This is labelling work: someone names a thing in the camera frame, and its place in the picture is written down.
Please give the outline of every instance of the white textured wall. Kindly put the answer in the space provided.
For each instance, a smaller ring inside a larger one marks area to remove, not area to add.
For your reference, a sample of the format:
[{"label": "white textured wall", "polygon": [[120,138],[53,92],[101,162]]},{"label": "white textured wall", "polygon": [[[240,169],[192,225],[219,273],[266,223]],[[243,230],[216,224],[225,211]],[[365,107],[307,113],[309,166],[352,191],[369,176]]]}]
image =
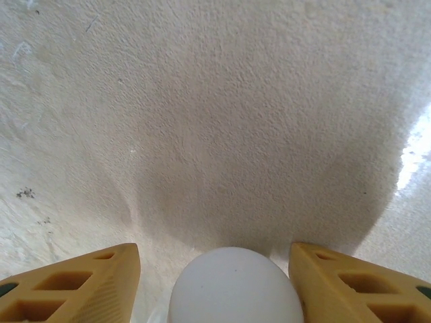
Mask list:
[{"label": "white textured wall", "polygon": [[136,241],[140,320],[217,246],[431,280],[429,0],[1,0],[0,24],[1,276]]}]

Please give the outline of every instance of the white sphere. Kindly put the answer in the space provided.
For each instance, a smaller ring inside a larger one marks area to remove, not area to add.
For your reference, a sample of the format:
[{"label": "white sphere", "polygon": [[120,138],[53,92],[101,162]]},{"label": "white sphere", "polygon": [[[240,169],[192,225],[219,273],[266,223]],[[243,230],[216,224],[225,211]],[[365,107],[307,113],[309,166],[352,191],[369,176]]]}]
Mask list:
[{"label": "white sphere", "polygon": [[289,278],[270,259],[220,248],[194,259],[176,281],[168,323],[303,323]]}]

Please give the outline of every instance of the rectangular cutout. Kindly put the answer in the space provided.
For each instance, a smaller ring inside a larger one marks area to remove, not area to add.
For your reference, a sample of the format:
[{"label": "rectangular cutout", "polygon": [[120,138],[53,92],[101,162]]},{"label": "rectangular cutout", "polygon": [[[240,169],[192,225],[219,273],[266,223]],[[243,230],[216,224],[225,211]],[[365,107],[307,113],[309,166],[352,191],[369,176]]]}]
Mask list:
[{"label": "rectangular cutout", "polygon": [[367,273],[340,273],[338,277],[357,293],[398,294],[382,277]]},{"label": "rectangular cutout", "polygon": [[55,273],[36,286],[39,291],[74,291],[80,288],[93,273],[88,271],[67,271]]},{"label": "rectangular cutout", "polygon": [[316,252],[316,256],[323,260],[336,260],[335,257],[332,257],[328,254],[322,253],[322,252]]},{"label": "rectangular cutout", "polygon": [[48,320],[65,301],[17,301],[0,313],[0,322]]},{"label": "rectangular cutout", "polygon": [[382,323],[431,322],[431,317],[415,306],[368,304],[368,308]]},{"label": "rectangular cutout", "polygon": [[431,288],[427,286],[416,286],[416,289],[431,301]]},{"label": "rectangular cutout", "polygon": [[114,255],[115,255],[114,252],[108,252],[107,254],[101,254],[100,256],[97,256],[94,259],[111,259]]}]

